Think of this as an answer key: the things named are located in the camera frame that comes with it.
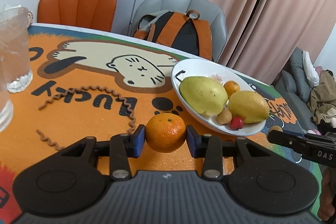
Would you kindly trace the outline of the person's right hand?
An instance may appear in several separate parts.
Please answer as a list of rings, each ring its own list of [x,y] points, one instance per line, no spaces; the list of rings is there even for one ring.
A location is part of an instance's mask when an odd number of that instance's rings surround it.
[[[329,169],[325,169],[322,181],[321,181],[321,195],[320,195],[320,207],[318,211],[318,217],[323,221],[327,221],[335,214],[335,208],[332,205],[333,195],[330,189],[331,175]]]

